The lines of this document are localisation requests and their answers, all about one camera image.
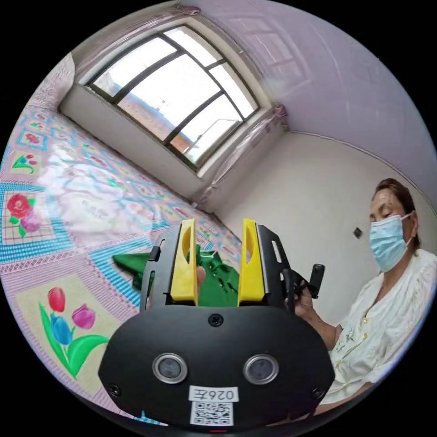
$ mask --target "qr code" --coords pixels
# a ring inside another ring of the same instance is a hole
[[[192,425],[231,427],[234,425],[233,408],[231,402],[193,402],[190,423]]]

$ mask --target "camera lens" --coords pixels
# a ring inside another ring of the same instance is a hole
[[[188,368],[180,356],[167,353],[155,358],[153,373],[162,382],[178,384],[187,377]]]
[[[278,375],[279,365],[269,355],[255,355],[247,360],[243,373],[246,380],[251,384],[268,384]]]

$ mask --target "blue tulip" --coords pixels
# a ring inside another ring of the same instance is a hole
[[[62,345],[69,345],[72,341],[71,330],[63,317],[52,314],[50,316],[50,326],[53,336]]]

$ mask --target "white blouse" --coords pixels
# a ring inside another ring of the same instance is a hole
[[[401,358],[431,305],[437,256],[418,249],[396,285],[372,307],[383,277],[363,287],[340,323],[343,331],[330,352],[335,380],[321,404],[341,401],[367,382],[376,383]]]

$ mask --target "floral bedspread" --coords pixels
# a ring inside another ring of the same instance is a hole
[[[195,218],[202,250],[239,270],[240,243],[226,228],[39,106],[23,110],[9,139],[0,208],[1,282],[34,352],[71,390],[128,417],[97,376],[105,344],[140,302],[112,256],[148,251],[163,230]]]

